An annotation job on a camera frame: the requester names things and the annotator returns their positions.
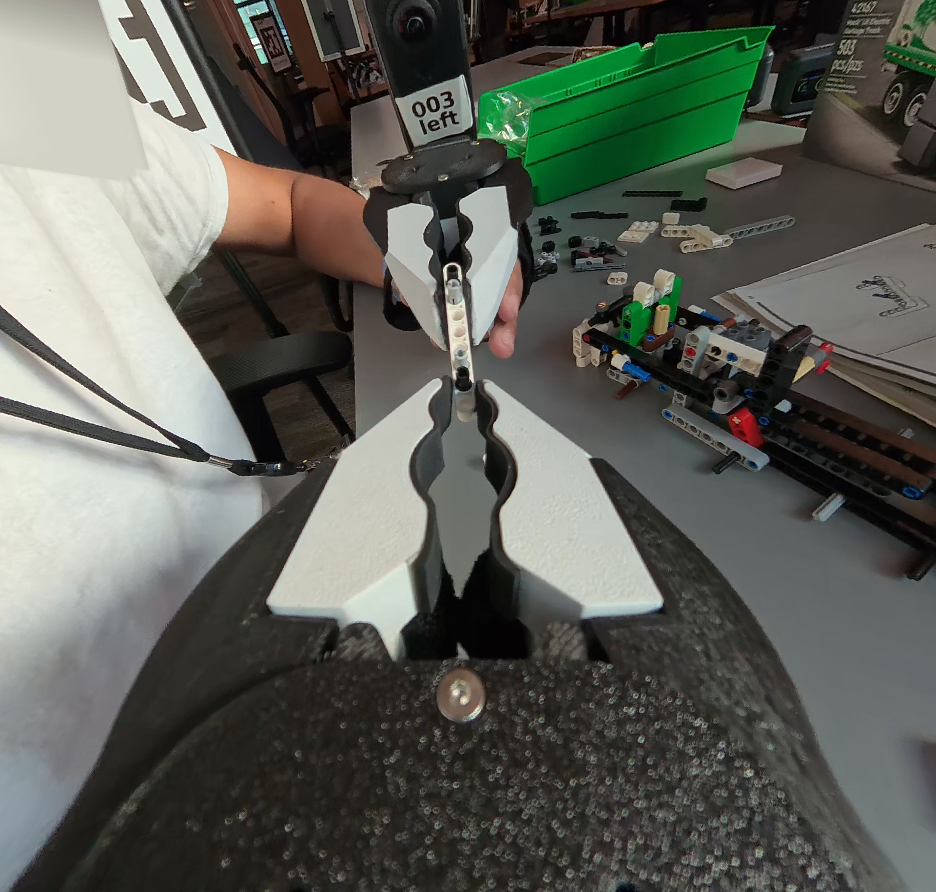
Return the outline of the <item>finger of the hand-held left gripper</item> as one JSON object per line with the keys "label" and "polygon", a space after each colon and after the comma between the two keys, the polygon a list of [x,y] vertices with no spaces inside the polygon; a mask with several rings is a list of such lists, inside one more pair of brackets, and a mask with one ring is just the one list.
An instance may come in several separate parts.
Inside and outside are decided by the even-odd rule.
{"label": "finger of the hand-held left gripper", "polygon": [[388,212],[387,267],[418,325],[441,349],[449,348],[442,227],[432,203],[408,203]]}
{"label": "finger of the hand-held left gripper", "polygon": [[507,190],[480,188],[460,201],[467,229],[466,281],[474,345],[487,340],[513,266],[519,259],[519,235],[509,218]]}

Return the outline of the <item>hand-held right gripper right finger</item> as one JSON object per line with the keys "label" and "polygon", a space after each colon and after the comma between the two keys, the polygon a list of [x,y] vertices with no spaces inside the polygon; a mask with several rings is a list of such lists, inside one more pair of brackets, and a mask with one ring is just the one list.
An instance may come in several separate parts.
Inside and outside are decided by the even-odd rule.
{"label": "hand-held right gripper right finger", "polygon": [[663,595],[605,490],[594,459],[499,385],[479,383],[493,407],[489,479],[504,448],[513,469],[499,488],[491,552],[506,562],[507,608],[520,620],[648,614]]}

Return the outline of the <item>long white lego beam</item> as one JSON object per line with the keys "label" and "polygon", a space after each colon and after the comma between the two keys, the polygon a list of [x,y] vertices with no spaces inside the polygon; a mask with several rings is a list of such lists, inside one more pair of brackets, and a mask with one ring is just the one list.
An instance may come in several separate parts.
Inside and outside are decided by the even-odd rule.
{"label": "long white lego beam", "polygon": [[471,313],[467,300],[467,281],[463,277],[462,267],[456,262],[449,262],[445,265],[443,274],[448,350],[454,386],[454,371],[459,365],[469,367],[474,380]]}

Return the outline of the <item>person's left forearm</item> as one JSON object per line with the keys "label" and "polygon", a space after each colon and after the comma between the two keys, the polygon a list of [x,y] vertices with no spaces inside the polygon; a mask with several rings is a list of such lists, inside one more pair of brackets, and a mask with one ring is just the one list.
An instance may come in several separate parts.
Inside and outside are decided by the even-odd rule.
{"label": "person's left forearm", "polygon": [[216,153],[228,213],[215,252],[292,257],[323,275],[383,286],[383,254],[365,226],[362,196],[335,181]]}

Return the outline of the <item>scattered loose lego pieces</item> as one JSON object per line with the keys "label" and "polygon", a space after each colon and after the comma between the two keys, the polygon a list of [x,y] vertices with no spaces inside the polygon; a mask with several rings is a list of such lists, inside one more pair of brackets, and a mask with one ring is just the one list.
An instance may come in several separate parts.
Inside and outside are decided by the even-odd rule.
{"label": "scattered loose lego pieces", "polygon": [[[737,240],[756,238],[786,230],[793,227],[797,221],[794,216],[782,215],[747,223],[720,233],[701,223],[683,224],[680,222],[681,213],[688,213],[690,210],[701,210],[705,203],[706,200],[701,197],[696,200],[678,197],[671,204],[671,210],[665,212],[660,220],[634,220],[621,233],[615,245],[606,244],[598,237],[571,236],[567,241],[570,266],[574,272],[579,273],[604,270],[612,266],[620,267],[614,262],[614,256],[624,258],[627,254],[626,250],[621,248],[620,243],[641,244],[655,234],[657,229],[660,230],[659,234],[662,238],[677,239],[680,242],[680,251],[683,254],[692,254],[726,249]],[[629,213],[626,211],[614,212],[591,209],[573,211],[570,218],[574,220],[620,220],[626,219],[628,215]],[[543,237],[557,234],[561,230],[557,220],[551,216],[540,218],[538,224]],[[560,253],[555,251],[555,243],[552,241],[543,242],[541,250],[533,262],[533,280],[537,281],[557,273],[559,262]]]}

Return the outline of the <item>lego truck chassis model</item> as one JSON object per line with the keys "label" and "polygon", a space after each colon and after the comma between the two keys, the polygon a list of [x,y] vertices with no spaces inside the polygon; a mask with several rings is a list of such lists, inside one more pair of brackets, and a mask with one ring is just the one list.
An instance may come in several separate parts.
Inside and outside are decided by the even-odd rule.
{"label": "lego truck chassis model", "polygon": [[752,318],[681,304],[682,279],[660,269],[572,330],[579,368],[604,365],[618,397],[644,384],[669,395],[662,417],[716,451],[719,474],[767,466],[822,497],[813,520],[845,509],[911,547],[906,577],[934,570],[934,448],[796,392],[830,365],[831,343],[799,325],[774,335]]}

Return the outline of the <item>lego instruction booklet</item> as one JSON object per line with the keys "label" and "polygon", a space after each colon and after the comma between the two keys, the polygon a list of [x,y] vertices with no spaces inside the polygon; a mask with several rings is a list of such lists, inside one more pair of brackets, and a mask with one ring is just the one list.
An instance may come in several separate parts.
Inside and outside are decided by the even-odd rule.
{"label": "lego instruction booklet", "polygon": [[935,227],[922,223],[714,298],[773,333],[805,324],[830,371],[935,426]]}

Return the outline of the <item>lego set box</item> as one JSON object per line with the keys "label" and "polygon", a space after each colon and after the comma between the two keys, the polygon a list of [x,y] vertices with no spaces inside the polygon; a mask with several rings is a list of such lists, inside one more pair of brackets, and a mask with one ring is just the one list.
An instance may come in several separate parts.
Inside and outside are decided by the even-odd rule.
{"label": "lego set box", "polygon": [[813,159],[935,190],[935,0],[848,0],[803,141]]}

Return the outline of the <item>person's left hand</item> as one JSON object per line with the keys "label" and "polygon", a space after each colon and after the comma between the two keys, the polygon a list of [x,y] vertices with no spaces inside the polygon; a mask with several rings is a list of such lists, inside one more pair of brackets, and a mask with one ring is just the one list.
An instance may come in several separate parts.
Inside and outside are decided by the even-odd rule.
{"label": "person's left hand", "polygon": [[515,350],[522,300],[522,265],[521,260],[517,259],[507,282],[498,313],[487,335],[490,352],[498,359],[509,359]]}

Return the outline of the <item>clear plastic bag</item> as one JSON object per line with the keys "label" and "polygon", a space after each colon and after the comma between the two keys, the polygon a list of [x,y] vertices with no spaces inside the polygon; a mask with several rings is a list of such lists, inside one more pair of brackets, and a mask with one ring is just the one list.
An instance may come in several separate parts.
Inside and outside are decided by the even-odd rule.
{"label": "clear plastic bag", "polygon": [[508,157],[523,159],[532,112],[544,103],[542,97],[513,86],[489,90],[478,100],[477,135],[497,141]]}

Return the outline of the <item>black office chair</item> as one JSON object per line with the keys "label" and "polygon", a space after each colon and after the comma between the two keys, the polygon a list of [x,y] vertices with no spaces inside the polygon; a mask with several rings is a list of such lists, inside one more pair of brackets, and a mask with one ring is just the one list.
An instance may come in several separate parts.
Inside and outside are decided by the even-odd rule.
{"label": "black office chair", "polygon": [[320,376],[340,371],[353,358],[353,341],[341,332],[304,332],[274,337],[246,349],[208,360],[226,393],[255,457],[261,462],[285,461],[287,456],[264,405],[270,392],[304,383],[345,441],[353,430],[334,404]]}

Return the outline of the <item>green plastic bin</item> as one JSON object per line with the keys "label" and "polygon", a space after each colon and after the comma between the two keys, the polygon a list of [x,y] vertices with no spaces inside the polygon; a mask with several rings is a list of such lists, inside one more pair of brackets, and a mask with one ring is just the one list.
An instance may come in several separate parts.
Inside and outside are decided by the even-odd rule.
{"label": "green plastic bin", "polygon": [[662,33],[511,84],[538,206],[730,142],[772,27]]}

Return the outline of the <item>white printed banner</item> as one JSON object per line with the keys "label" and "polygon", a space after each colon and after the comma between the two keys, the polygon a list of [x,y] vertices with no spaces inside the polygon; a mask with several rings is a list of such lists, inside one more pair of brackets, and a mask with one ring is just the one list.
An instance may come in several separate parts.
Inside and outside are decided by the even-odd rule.
{"label": "white printed banner", "polygon": [[181,0],[98,0],[129,95],[165,119],[250,159]]}

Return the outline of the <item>small white box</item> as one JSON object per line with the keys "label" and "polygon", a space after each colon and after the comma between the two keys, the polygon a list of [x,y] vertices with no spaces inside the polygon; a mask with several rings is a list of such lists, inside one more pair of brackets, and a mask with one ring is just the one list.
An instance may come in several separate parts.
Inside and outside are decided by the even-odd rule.
{"label": "small white box", "polygon": [[739,191],[778,178],[782,165],[778,162],[745,158],[708,169],[705,180],[716,186]]}

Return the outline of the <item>person's white shirt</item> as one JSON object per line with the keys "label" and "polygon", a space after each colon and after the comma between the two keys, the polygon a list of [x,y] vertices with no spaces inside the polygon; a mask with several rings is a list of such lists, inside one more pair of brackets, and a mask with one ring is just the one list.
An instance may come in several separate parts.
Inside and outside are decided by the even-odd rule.
{"label": "person's white shirt", "polygon": [[[132,409],[251,455],[166,300],[221,234],[200,135],[134,102],[146,166],[108,180],[2,166],[2,307]],[[186,597],[267,508],[264,482],[2,416],[1,869],[58,826]]]}

